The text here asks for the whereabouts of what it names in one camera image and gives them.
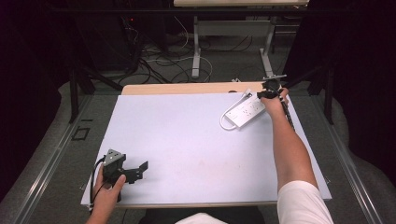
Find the table surface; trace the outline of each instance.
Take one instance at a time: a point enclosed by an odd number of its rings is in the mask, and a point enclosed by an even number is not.
[[[265,113],[246,126],[222,130],[219,117],[247,88],[261,82],[148,84],[124,87],[98,159],[112,148],[124,169],[148,161],[142,180],[125,185],[118,207],[198,207],[275,203],[272,121]],[[311,157],[319,190],[332,196],[290,101],[297,134]],[[86,189],[81,204],[89,202]]]
[[[176,7],[303,6],[309,0],[175,0]]]

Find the hand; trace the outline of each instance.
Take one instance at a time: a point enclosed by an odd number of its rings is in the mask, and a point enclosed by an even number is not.
[[[93,195],[96,195],[93,201],[93,211],[87,223],[107,223],[113,212],[114,207],[125,184],[126,176],[121,175],[116,184],[111,188],[111,185],[103,181],[103,164],[99,169],[96,183],[94,186]]]
[[[280,95],[283,97],[283,99],[285,100],[285,103],[287,105],[289,103],[289,101],[286,98],[286,96],[288,95],[289,90],[286,88],[283,88],[282,90],[283,91],[280,93]],[[265,105],[265,110],[271,116],[271,118],[273,118],[275,115],[282,115],[282,116],[285,115],[285,112],[283,111],[282,104],[280,103],[278,97],[275,97],[273,99],[267,99],[267,98],[262,97],[261,101]]]

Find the human arm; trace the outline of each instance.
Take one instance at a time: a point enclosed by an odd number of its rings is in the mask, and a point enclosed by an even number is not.
[[[93,195],[96,195],[94,198],[94,207],[87,224],[107,223],[116,205],[119,193],[125,184],[125,180],[125,175],[121,175],[116,184],[111,188],[111,186],[104,183],[103,165],[100,167],[93,191]]]
[[[287,100],[288,92],[287,89],[283,89],[280,93],[283,99]],[[293,180],[303,180],[317,188],[318,183],[312,170],[308,151],[286,119],[279,98],[261,98],[261,100],[273,122],[277,189],[280,190]]]

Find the person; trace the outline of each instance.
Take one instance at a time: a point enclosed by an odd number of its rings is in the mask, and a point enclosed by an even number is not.
[[[288,93],[287,89],[283,89],[280,93],[286,103],[288,102],[286,97]],[[261,101],[273,123],[279,223],[332,223],[330,212],[320,196],[308,151],[286,119],[282,104],[277,97],[274,99],[261,98]],[[102,167],[95,184],[95,192],[97,190],[99,192],[94,202],[92,215],[87,223],[107,222],[125,182],[125,176],[121,176],[112,189],[99,189],[98,186],[102,186],[103,182],[101,172]],[[152,218],[155,216],[160,217],[162,221],[163,217],[171,220],[161,223],[264,223],[263,218],[256,216],[260,211],[253,207],[206,208],[202,210],[204,212],[198,212],[195,215],[193,213],[196,210],[193,209],[183,210],[189,211],[188,213],[179,211],[180,209],[176,212],[166,209],[148,210],[140,224],[159,223],[155,221],[158,219]],[[233,216],[224,217],[224,214],[235,216],[235,214],[241,214],[240,212],[244,214],[242,218],[249,218],[250,221],[235,221],[235,219],[231,219]]]

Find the desk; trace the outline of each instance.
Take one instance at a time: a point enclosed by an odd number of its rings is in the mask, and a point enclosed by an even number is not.
[[[176,7],[275,7],[275,6],[302,6],[308,0],[175,0]],[[194,59],[192,62],[193,78],[198,78],[201,49],[200,35],[255,35],[266,36],[264,49],[260,49],[265,75],[272,77],[271,63],[268,59],[268,50],[271,47],[274,35],[276,17],[269,21],[198,21],[194,17]]]
[[[98,159],[112,148],[126,154],[124,169],[148,161],[142,180],[125,185],[120,207],[230,206],[275,203],[272,123],[265,113],[240,130],[225,131],[219,117],[240,92],[260,82],[126,86],[119,96]],[[332,196],[290,102],[290,114],[308,148],[326,200]],[[89,203],[86,189],[81,201]]]

